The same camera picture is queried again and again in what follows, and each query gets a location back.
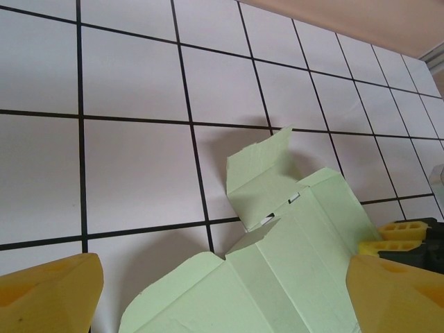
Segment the yellow object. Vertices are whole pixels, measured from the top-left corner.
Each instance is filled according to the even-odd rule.
[[[1,333],[87,333],[103,288],[84,253],[0,277]]]
[[[422,221],[389,223],[377,231],[386,241],[422,241],[429,226]]]
[[[347,289],[362,333],[444,332],[444,275],[355,255]]]
[[[358,244],[358,253],[379,257],[379,251],[410,251],[421,243],[422,241],[361,241]]]

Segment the white surface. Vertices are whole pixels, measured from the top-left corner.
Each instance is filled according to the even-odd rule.
[[[266,126],[251,60],[184,47],[194,121]]]
[[[330,130],[372,133],[351,80],[316,73],[313,74],[313,80]]]
[[[395,196],[374,138],[333,134],[333,142],[345,180],[360,201]]]
[[[175,5],[182,43],[250,55],[236,1],[187,0]]]
[[[403,55],[402,57],[405,60],[405,64],[409,69],[418,91],[422,94],[440,97],[441,95],[439,94],[435,81],[430,75],[429,69],[427,68],[425,62],[407,57],[406,55]]]
[[[342,35],[338,37],[353,78],[387,85],[371,45]]]
[[[85,114],[188,120],[176,45],[84,28]]]
[[[253,56],[307,68],[291,20],[241,4]]]
[[[204,219],[189,127],[172,126],[85,122],[89,232]]]
[[[87,0],[82,1],[81,6],[82,22],[176,40],[170,1]]]
[[[335,33],[304,22],[294,23],[310,69],[351,77]]]
[[[395,102],[412,137],[436,137],[435,130],[417,94],[392,90]]]
[[[407,136],[407,130],[390,90],[368,83],[356,83],[375,134]]]
[[[0,115],[0,244],[80,233],[78,122]]]
[[[388,85],[390,87],[415,92],[415,85],[411,80],[404,61],[402,60],[402,56],[399,53],[382,49],[378,46],[374,46],[374,49],[388,81]]]
[[[272,126],[325,130],[310,75],[306,71],[256,62]]]
[[[0,3],[75,18],[74,0]],[[214,249],[222,255],[244,233],[240,222],[232,222],[234,212],[225,196],[225,159],[269,137],[270,131],[252,60],[193,47],[249,56],[237,3],[174,3],[180,40],[190,44],[181,49],[191,114],[194,121],[212,123],[194,125],[194,130]],[[405,136],[378,137],[381,155],[352,81],[314,74],[314,87],[308,71],[290,68],[305,68],[291,19],[241,8],[253,55],[277,62],[255,61],[272,126],[311,131],[291,136],[290,151],[301,174],[323,166],[340,170],[335,147],[359,200],[389,200],[365,206],[374,223],[401,219],[382,155],[402,195],[427,192],[421,166],[429,173],[444,162],[444,150],[416,91],[393,88],[402,119],[389,88],[375,86],[386,82],[372,47],[339,37],[353,77],[370,81],[357,87],[374,131]],[[172,17],[167,0],[82,1],[84,22],[148,37],[175,40]],[[312,69],[348,76],[333,33],[299,22],[296,27]],[[0,113],[76,117],[76,26],[0,10],[0,28]],[[88,245],[89,251],[99,254],[105,270],[105,290],[92,332],[116,333],[124,307],[134,296],[189,256],[208,250],[209,244],[191,128],[174,123],[189,120],[178,45],[94,28],[82,29],[82,41],[84,111],[86,117],[99,118],[84,120],[87,227],[90,234],[99,233]],[[391,86],[391,78],[406,78],[398,55],[380,50],[378,54]],[[405,59],[419,91],[434,94],[425,65]],[[316,92],[331,129],[363,131],[363,135],[333,135],[333,146]],[[438,133],[444,134],[443,102],[421,98]],[[109,121],[101,116],[148,120]],[[413,140],[420,162],[403,120],[410,135],[428,138]],[[13,247],[6,244],[17,241],[80,236],[78,123],[78,119],[0,115],[0,273],[81,251],[78,241],[6,250]],[[432,196],[401,202],[407,218],[432,215],[443,220]],[[183,228],[192,222],[199,226]],[[178,229],[154,231],[171,228],[166,225]],[[150,232],[118,236],[120,230],[149,227]]]
[[[0,108],[77,113],[76,27],[0,10]]]

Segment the beige wall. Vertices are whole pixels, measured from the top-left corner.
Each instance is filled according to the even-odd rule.
[[[444,41],[444,0],[241,0],[419,58]]]

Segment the cardboard box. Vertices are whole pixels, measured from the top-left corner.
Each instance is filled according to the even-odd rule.
[[[359,332],[345,276],[357,244],[379,234],[341,174],[298,179],[290,135],[228,159],[228,198],[248,232],[226,259],[195,255],[149,286],[120,333]]]

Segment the tile floor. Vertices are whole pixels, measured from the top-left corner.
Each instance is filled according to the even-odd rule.
[[[376,225],[443,220],[419,60],[233,0],[0,0],[0,41],[0,274],[98,253],[93,333],[242,236],[226,157],[284,126],[301,174],[342,172]]]

